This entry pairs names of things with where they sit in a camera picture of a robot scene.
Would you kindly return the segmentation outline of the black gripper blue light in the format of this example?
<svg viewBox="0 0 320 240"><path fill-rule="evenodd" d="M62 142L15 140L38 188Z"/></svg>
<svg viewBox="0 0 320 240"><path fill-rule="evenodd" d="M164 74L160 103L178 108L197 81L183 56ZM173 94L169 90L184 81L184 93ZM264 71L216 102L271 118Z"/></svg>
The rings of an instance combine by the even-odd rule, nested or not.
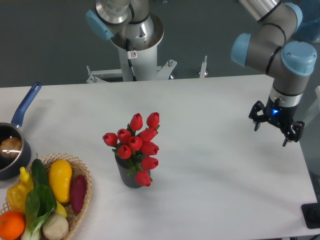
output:
<svg viewBox="0 0 320 240"><path fill-rule="evenodd" d="M266 106L257 101L251 108L248 117L254 123L254 131L256 132L261 123L268 122L271 125L282 129L284 141L282 146L285 147L289 142L297 143L303 135L305 123L303 121L294 121L293 117L297 110L296 106L286 107L276 104L278 100L272 101L269 97Z"/></svg>

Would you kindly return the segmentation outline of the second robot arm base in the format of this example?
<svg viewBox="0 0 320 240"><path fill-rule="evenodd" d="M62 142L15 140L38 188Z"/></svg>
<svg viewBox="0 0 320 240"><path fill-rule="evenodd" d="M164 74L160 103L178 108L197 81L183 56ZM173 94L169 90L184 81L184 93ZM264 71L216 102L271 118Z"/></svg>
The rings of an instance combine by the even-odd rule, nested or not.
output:
<svg viewBox="0 0 320 240"><path fill-rule="evenodd" d="M85 19L97 36L127 51L155 47L164 36L163 23L150 12L148 0L97 0Z"/></svg>

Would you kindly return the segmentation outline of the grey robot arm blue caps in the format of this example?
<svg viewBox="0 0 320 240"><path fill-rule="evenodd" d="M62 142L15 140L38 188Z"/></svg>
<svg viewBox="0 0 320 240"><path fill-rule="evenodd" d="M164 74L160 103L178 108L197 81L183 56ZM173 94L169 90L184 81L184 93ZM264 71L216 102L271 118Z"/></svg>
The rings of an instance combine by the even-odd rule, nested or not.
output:
<svg viewBox="0 0 320 240"><path fill-rule="evenodd" d="M317 60L317 51L309 43L290 41L299 28L300 7L280 0L242 0L240 3L260 24L257 34L240 34L231 48L231 59L273 78L266 104L257 101L248 117L258 130L267 122L280 129L283 145L298 142L305 123L294 114L306 89Z"/></svg>

